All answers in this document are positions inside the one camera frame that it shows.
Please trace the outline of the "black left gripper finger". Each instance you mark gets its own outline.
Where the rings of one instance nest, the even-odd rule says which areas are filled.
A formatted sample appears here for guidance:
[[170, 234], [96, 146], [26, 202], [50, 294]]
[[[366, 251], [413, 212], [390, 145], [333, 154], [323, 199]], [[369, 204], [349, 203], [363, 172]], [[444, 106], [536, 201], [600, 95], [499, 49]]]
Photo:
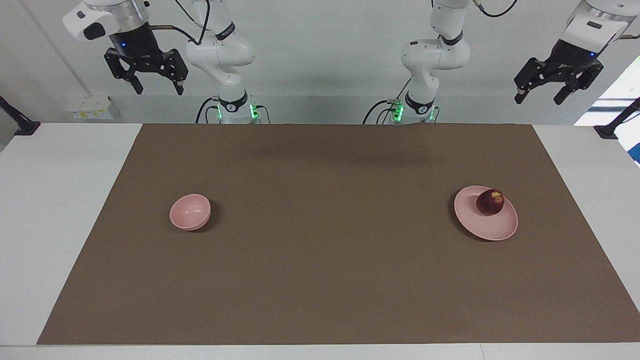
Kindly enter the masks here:
[[562, 105], [569, 95], [588, 89], [604, 68], [602, 63], [590, 64], [581, 68], [566, 68], [564, 86], [554, 96], [554, 103]]
[[530, 58], [515, 75], [514, 84], [516, 86], [516, 95], [514, 101], [516, 104], [522, 104], [533, 89], [539, 87], [543, 80], [541, 76], [546, 69], [546, 62], [537, 58]]

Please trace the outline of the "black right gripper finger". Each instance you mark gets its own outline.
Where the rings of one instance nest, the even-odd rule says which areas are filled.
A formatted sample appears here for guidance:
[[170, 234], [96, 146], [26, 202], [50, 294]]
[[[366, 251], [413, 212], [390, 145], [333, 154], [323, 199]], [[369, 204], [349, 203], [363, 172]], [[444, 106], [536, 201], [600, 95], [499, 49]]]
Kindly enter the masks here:
[[188, 74], [189, 69], [176, 48], [162, 53], [162, 75], [172, 82], [178, 96], [185, 91], [184, 82]]
[[115, 48], [108, 48], [103, 57], [114, 79], [128, 82], [137, 95], [141, 95], [143, 93], [144, 87], [136, 75], [137, 69], [133, 65], [130, 65], [128, 69], [125, 69], [122, 65], [121, 55]]

